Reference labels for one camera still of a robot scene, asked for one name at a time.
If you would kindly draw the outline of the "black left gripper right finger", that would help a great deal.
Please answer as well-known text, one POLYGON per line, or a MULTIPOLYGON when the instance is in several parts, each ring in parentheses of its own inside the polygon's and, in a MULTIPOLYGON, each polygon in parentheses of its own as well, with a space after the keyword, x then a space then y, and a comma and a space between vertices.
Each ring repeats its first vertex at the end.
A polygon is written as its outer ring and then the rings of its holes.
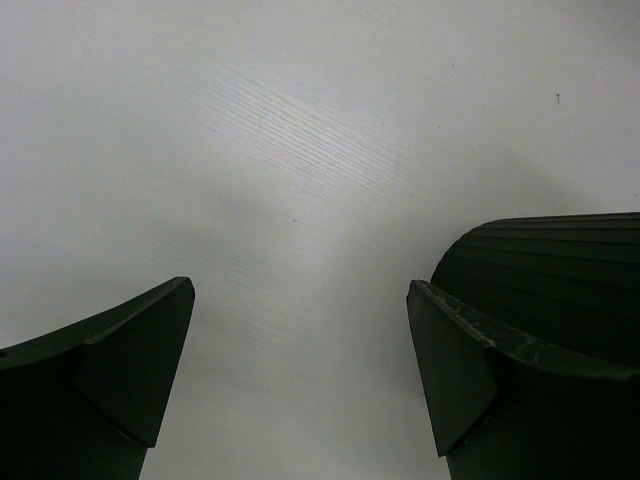
POLYGON ((635 479, 639 371, 547 342, 423 280, 406 297, 437 454, 454 479, 635 479))

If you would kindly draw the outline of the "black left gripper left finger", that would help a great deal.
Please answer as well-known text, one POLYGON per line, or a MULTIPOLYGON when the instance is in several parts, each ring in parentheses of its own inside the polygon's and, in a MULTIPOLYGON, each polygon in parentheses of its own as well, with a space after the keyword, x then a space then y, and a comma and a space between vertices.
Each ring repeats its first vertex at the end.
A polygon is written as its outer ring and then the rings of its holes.
POLYGON ((173 278, 1 351, 4 479, 137 479, 159 436, 194 307, 173 278))

